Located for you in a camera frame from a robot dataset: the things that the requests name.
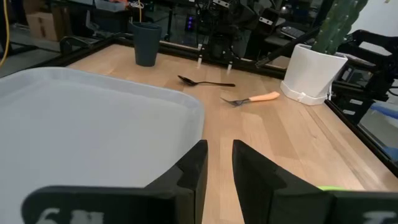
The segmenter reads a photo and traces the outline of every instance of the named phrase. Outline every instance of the white tray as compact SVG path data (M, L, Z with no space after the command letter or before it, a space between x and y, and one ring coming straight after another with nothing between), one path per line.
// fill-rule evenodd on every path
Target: white tray
M67 68L0 79L0 223L48 185L145 187L201 139L184 93Z

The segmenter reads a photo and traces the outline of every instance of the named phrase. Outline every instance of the green cactus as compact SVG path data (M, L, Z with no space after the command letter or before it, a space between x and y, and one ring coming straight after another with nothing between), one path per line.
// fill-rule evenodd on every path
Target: green cactus
M334 55L367 3L368 0L335 0L311 49Z

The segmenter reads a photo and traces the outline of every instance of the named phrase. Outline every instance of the wooden tabletop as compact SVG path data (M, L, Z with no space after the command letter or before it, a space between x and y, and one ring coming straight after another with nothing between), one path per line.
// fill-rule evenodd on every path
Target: wooden tabletop
M240 139L301 177L321 186L353 190L398 190L398 179L348 129L327 105L306 106L286 98L280 80L158 54L156 66L135 64L134 49L112 45L70 68L110 75L182 91L205 105L203 139L207 139L208 185L203 223L243 223L233 180L232 141ZM183 85L194 81L235 83L237 87ZM238 100L278 91L273 101L234 108L220 97Z

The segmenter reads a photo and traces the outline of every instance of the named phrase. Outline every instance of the white pot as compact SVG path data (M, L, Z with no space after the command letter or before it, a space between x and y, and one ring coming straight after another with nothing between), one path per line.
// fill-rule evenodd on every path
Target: white pot
M284 81L280 88L285 95L306 105L324 102L328 89L347 62L345 55L326 55L310 50L310 46L294 47Z

